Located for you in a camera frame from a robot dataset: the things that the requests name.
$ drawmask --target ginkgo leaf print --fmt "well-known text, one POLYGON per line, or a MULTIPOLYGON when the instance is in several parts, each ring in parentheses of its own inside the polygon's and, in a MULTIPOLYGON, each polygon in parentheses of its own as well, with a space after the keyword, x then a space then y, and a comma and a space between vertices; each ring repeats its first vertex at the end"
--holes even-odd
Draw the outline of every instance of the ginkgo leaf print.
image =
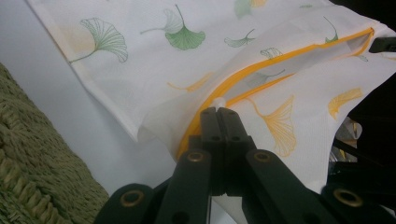
POLYGON ((155 30, 163 30, 168 34, 177 33, 181 28, 183 28, 183 20, 171 9, 165 9, 163 13, 166 16, 166 24, 161 28, 152 28, 146 31, 140 32, 140 34, 144 34, 145 32, 155 31, 155 30))
POLYGON ((201 77, 198 81, 194 82, 193 84, 191 84, 188 87, 178 87, 175 86, 174 84, 168 82, 168 86, 170 86, 173 89, 177 89, 177 90, 181 90, 181 91, 187 91, 187 92, 191 92, 191 91, 196 91, 199 88, 201 88, 208 80, 209 78, 213 75, 213 73, 208 73, 206 75, 204 75, 203 77, 201 77))
POLYGON ((250 0, 250 5, 252 7, 262 7, 266 2, 267 0, 250 0))
POLYGON ((279 49, 276 48, 269 48, 269 49, 263 49, 262 51, 260 51, 261 55, 264 55, 265 57, 267 57, 268 59, 274 59, 280 55, 282 55, 283 53, 280 52, 279 49))
POLYGON ((241 47, 243 45, 247 45, 250 41, 254 40, 254 38, 249 38, 248 37, 248 35, 250 35, 250 33, 253 32, 253 31, 254 31, 254 29, 251 30, 249 33, 247 33, 247 35, 244 38, 242 38, 242 39, 232 40, 232 39, 227 37, 227 38, 224 39, 224 42, 228 46, 233 47, 233 48, 239 48, 239 47, 241 47))
POLYGON ((329 22, 329 24, 332 26, 332 28, 334 29, 334 32, 335 32, 334 37, 333 37, 332 39, 329 39, 329 38, 326 37, 325 42, 326 42, 326 43, 332 43, 333 41, 338 40, 338 34, 337 34, 337 30, 335 29, 335 27, 332 25, 332 23, 331 23, 329 20, 327 20, 326 17, 323 17, 323 18, 324 18, 326 21, 329 22))
POLYGON ((276 77, 276 76, 279 76, 280 74, 284 73, 285 71, 286 71, 286 70, 283 69, 282 71, 280 71, 280 72, 278 72, 278 73, 276 73, 276 74, 273 74, 273 75, 266 75, 266 74, 262 74, 262 73, 255 73, 255 74, 253 75, 254 77, 253 77, 250 81, 247 82, 247 85, 248 85, 250 88, 256 88, 256 87, 258 87, 258 86, 264 84, 265 82, 267 82, 267 79, 268 79, 269 77, 276 77))
POLYGON ((358 58, 361 59, 362 61, 364 61, 365 63, 369 62, 369 60, 364 55, 359 55, 358 58))
POLYGON ((250 15, 253 7, 262 7, 267 0, 235 0, 233 11, 238 19, 242 19, 246 15, 250 15))
POLYGON ((360 98, 363 96, 363 93, 361 92, 361 88, 356 88, 350 91, 343 92, 336 97, 332 98, 329 102, 328 108, 329 108, 329 114, 337 120, 337 113, 340 109, 340 107, 346 103, 348 103, 351 100, 360 98))
POLYGON ((291 96, 283 105, 270 115, 263 115, 254 101, 249 100, 259 115, 266 123, 271 135, 275 140, 274 151, 277 155, 287 157, 295 149, 297 141, 294 136, 294 128, 291 122, 291 112, 294 96, 291 96))
POLYGON ((87 58, 98 50, 114 53, 119 58, 120 63, 124 63, 128 59, 125 39, 114 25, 97 18, 82 20, 80 23, 90 31, 94 41, 94 49, 90 54, 75 59, 70 63, 87 58))
POLYGON ((163 28, 149 29, 140 32, 140 34, 153 30, 164 30, 166 39, 174 48, 182 50, 198 48, 205 40, 205 33, 202 31, 195 33, 189 30, 177 5, 176 8, 179 16, 170 9, 164 11, 167 20, 163 28))

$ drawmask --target metal grommet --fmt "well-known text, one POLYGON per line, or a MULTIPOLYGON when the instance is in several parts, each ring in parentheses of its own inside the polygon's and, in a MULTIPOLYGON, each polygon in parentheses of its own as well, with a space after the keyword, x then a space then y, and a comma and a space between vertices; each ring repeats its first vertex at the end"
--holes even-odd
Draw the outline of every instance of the metal grommet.
POLYGON ((347 189, 335 189, 334 197, 343 204, 351 207, 360 207, 363 205, 363 199, 356 193, 347 189))
POLYGON ((144 198, 145 194, 141 190, 134 189, 122 194, 120 202, 124 207, 134 207, 143 202, 144 198))
POLYGON ((192 152, 187 156, 187 159, 194 162, 202 161, 204 159, 204 154, 201 152, 192 152))
POLYGON ((256 159, 256 161, 268 162, 270 158, 271 158, 270 154, 266 152, 256 152, 254 154, 254 159, 256 159))

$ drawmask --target yellow ginkgo leaf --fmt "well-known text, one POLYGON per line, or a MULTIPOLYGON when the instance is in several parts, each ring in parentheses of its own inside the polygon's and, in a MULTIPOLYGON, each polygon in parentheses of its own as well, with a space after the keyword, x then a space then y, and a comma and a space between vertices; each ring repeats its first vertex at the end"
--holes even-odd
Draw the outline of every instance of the yellow ginkgo leaf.
POLYGON ((350 91, 343 92, 336 97, 332 98, 329 102, 329 114, 337 120, 337 113, 340 107, 347 102, 362 97, 363 93, 361 93, 361 88, 356 88, 350 91))
POLYGON ((267 127, 275 140, 275 153, 282 157, 287 157, 295 149, 297 141, 294 136, 293 124, 291 122, 291 111, 294 96, 291 96, 283 105, 270 115, 260 113, 256 104, 253 103, 256 113, 265 121, 267 127))
POLYGON ((213 73, 208 73, 206 75, 204 75, 203 77, 201 77, 201 79, 199 79, 198 81, 194 82, 192 85, 188 86, 188 87, 178 87, 175 86, 174 84, 168 82, 168 86, 177 89, 177 90, 181 90, 181 91, 196 91, 198 90, 200 87, 202 87, 208 80, 209 78, 213 75, 213 73))
POLYGON ((262 7, 265 5, 267 0, 250 0, 250 5, 252 7, 262 7))

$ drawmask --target yellow zipper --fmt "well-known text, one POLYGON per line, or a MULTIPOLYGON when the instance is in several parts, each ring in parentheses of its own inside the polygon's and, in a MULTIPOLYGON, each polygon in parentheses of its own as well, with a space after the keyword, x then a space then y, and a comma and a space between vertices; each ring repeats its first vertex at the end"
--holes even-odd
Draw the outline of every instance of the yellow zipper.
MULTIPOLYGON (((260 69, 262 69, 262 68, 264 68, 266 66, 269 66, 269 65, 272 65, 272 64, 275 64, 275 63, 283 62, 283 61, 285 61, 285 60, 287 60, 289 58, 301 55, 303 53, 307 53, 310 50, 313 50, 313 49, 316 49, 316 48, 326 49, 326 48, 332 47, 334 45, 337 45, 337 44, 343 43, 345 41, 348 41, 348 40, 351 40, 351 39, 354 39, 354 38, 357 38, 357 37, 360 37, 360 36, 364 36, 364 35, 369 35, 369 38, 364 43, 364 45, 362 46, 361 50, 359 50, 357 53, 354 54, 354 55, 359 55, 362 52, 364 52, 366 50, 366 48, 368 47, 368 45, 370 43, 370 40, 371 40, 371 38, 374 35, 374 29, 373 28, 366 29, 366 30, 358 32, 358 33, 356 33, 354 35, 349 35, 349 36, 340 38, 340 39, 338 39, 336 41, 333 41, 331 43, 325 43, 325 44, 322 44, 322 45, 314 44, 314 45, 310 45, 310 46, 307 46, 307 47, 302 48, 302 49, 297 49, 297 50, 291 51, 289 53, 285 53, 283 55, 275 57, 272 60, 265 60, 265 61, 262 61, 262 62, 259 62, 259 63, 254 63, 254 64, 252 64, 252 65, 250 65, 250 66, 248 66, 248 67, 236 72, 235 74, 233 74, 232 76, 227 78, 219 86, 217 86, 212 91, 212 93, 210 93, 210 95, 206 98, 206 100, 201 104, 200 108, 198 109, 198 111, 196 112, 194 117, 192 118, 192 121, 191 121, 189 127, 187 128, 186 132, 184 133, 184 135, 183 135, 183 137, 182 137, 182 139, 180 141, 180 145, 179 145, 179 148, 178 148, 178 151, 177 151, 177 159, 181 156, 181 154, 183 154, 188 149, 189 136, 190 135, 197 135, 197 134, 199 134, 201 132, 200 125, 199 125, 201 111, 203 111, 204 109, 208 108, 212 104, 212 102, 213 102, 213 100, 215 98, 218 98, 218 97, 224 95, 232 86, 234 86, 236 83, 238 83, 238 81, 240 81, 244 77, 247 77, 248 75, 252 74, 253 72, 255 72, 257 70, 260 70, 260 69)), ((264 89, 269 88, 271 86, 274 86, 276 83, 278 83, 278 82, 280 82, 280 81, 282 81, 282 80, 284 80, 284 79, 286 79, 288 77, 291 77, 291 76, 292 75, 287 75, 285 77, 281 77, 281 78, 276 79, 274 81, 271 81, 269 83, 265 83, 264 85, 262 85, 262 86, 260 86, 258 88, 255 88, 255 89, 253 89, 251 91, 245 92, 245 93, 233 98, 229 102, 227 102, 227 106, 235 104, 236 102, 240 101, 243 98, 248 97, 249 95, 253 94, 254 92, 261 91, 261 90, 264 90, 264 89)))

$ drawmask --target printed pillowcase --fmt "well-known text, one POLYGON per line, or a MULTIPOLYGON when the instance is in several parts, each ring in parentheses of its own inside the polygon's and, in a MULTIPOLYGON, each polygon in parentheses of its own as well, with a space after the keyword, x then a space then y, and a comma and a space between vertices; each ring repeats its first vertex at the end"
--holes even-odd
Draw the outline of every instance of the printed pillowcase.
MULTIPOLYGON (((396 72, 394 55, 368 52, 396 34, 328 1, 28 2, 134 140, 158 137, 177 158, 222 97, 314 191, 348 111, 396 72)), ((219 202, 243 223, 233 200, 219 202)))

